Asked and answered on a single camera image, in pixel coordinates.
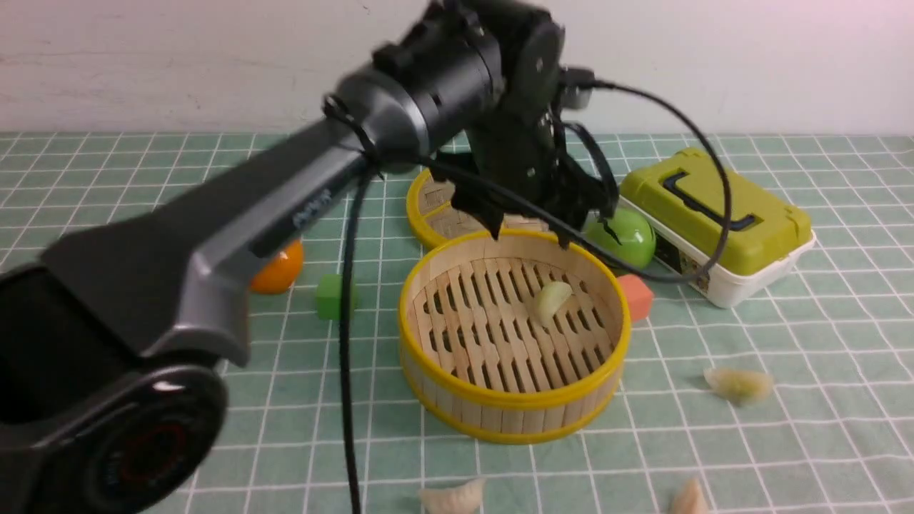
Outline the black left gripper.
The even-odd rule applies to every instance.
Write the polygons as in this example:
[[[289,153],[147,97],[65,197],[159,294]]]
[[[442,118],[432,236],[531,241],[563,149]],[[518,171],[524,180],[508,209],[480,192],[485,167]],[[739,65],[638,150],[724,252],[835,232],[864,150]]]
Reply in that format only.
[[[499,240],[507,216],[542,218],[490,188],[456,178],[453,170],[512,190],[571,226],[556,228],[563,251],[576,242],[575,230],[583,228],[592,211],[599,218],[612,218],[619,207],[613,169],[590,130],[577,121],[548,114],[525,130],[497,121],[474,128],[468,139],[469,152],[438,153],[432,159],[431,175],[436,181],[453,182],[453,208],[477,219],[494,241]]]

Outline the left robot arm dark grey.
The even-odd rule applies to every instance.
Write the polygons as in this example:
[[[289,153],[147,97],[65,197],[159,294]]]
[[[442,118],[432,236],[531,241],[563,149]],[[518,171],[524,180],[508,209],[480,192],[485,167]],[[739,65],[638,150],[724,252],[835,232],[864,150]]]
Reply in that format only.
[[[519,1],[431,1],[342,78],[323,118],[150,212],[69,232],[2,273],[2,511],[136,513],[195,472],[249,359],[249,284],[353,186],[430,166],[497,234],[539,218],[566,246],[617,185],[563,147],[594,80]]]

